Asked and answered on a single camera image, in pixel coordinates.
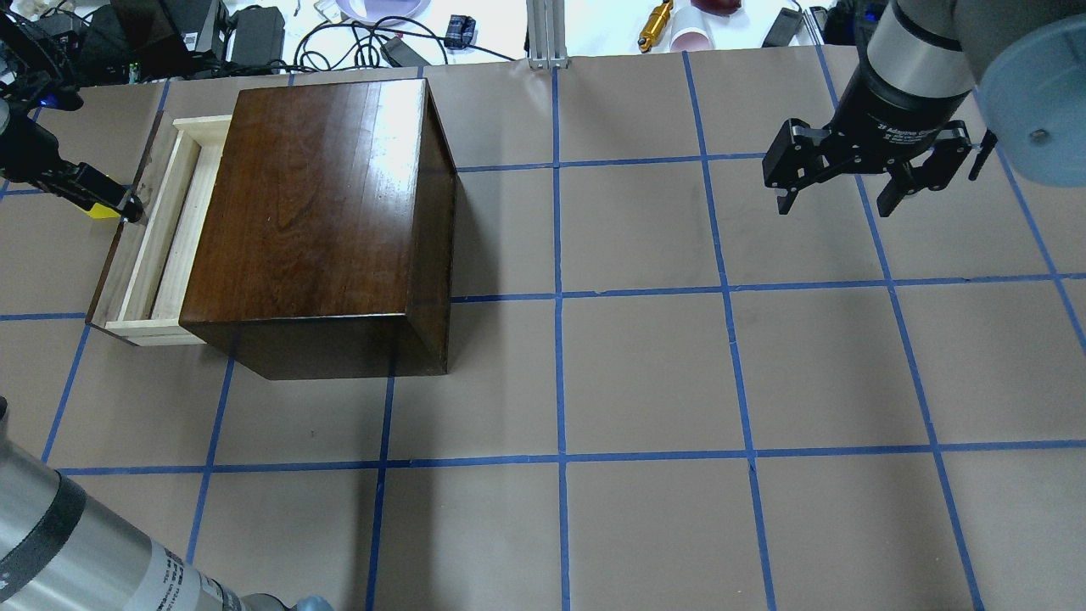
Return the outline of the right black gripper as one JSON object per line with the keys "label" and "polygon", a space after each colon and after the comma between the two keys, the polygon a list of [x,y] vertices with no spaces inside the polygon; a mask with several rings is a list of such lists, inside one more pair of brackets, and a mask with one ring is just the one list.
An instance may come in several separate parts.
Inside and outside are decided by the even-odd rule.
{"label": "right black gripper", "polygon": [[[902,92],[871,65],[859,64],[828,129],[783,120],[765,152],[763,184],[775,190],[776,213],[788,214],[800,190],[842,174],[888,170],[889,181],[876,199],[883,219],[904,198],[946,188],[972,150],[967,124],[951,120],[954,113],[954,96]],[[929,147],[931,154],[914,167],[911,160]]]}

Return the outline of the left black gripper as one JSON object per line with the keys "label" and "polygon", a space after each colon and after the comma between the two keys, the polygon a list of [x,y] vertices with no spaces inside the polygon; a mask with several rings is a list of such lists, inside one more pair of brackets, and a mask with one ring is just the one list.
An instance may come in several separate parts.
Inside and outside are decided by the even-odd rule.
{"label": "left black gripper", "polygon": [[65,184],[66,198],[86,212],[101,205],[124,221],[143,219],[143,202],[132,187],[119,184],[89,164],[62,160],[55,136],[8,102],[1,104],[1,174],[9,182],[42,191]]}

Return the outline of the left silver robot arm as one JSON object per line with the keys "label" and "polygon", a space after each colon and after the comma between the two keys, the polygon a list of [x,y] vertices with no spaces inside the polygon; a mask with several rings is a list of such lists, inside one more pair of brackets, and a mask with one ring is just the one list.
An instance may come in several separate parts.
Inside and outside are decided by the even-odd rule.
{"label": "left silver robot arm", "polygon": [[210,580],[3,434],[4,610],[283,610]]}

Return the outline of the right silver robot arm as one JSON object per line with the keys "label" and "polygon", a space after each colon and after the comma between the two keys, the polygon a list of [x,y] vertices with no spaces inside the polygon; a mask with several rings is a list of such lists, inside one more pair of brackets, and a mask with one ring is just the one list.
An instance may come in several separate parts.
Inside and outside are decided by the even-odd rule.
{"label": "right silver robot arm", "polygon": [[1083,186],[1085,15],[1082,1],[892,1],[825,127],[784,120],[763,156],[776,211],[842,174],[886,174],[891,216],[904,198],[939,191],[972,140],[954,113],[971,92],[994,147],[1036,184]]}

